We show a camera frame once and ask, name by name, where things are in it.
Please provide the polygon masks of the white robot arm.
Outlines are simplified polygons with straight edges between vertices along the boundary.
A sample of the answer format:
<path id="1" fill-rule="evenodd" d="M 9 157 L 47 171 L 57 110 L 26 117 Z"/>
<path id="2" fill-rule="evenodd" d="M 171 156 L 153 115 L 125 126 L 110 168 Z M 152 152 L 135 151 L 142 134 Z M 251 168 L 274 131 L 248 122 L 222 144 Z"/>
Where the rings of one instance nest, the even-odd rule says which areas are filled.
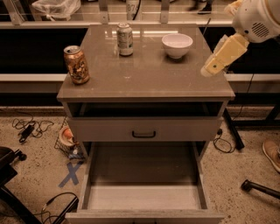
<path id="1" fill-rule="evenodd" d="M 211 77 L 239 59 L 250 43 L 262 43 L 280 34 L 280 0 L 235 0 L 224 11 L 233 16 L 235 34 L 224 35 L 200 72 Z"/>

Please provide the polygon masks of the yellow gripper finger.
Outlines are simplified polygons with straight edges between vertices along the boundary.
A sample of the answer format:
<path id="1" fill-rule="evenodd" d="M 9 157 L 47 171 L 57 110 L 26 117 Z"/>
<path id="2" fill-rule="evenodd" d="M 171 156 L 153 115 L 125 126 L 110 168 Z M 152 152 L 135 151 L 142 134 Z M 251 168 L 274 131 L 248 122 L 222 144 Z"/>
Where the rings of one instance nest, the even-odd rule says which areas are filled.
<path id="1" fill-rule="evenodd" d="M 248 40 L 241 34 L 236 32 L 229 36 L 222 48 L 216 54 L 212 53 L 206 60 L 200 69 L 201 74 L 205 77 L 211 77 L 220 73 L 239 59 L 248 50 L 248 46 Z"/>
<path id="2" fill-rule="evenodd" d="M 228 36 L 226 34 L 224 34 L 222 36 L 222 38 L 219 40 L 219 42 L 217 43 L 216 47 L 213 50 L 213 54 L 216 54 L 224 45 L 224 43 L 226 42 L 226 40 L 228 39 Z"/>

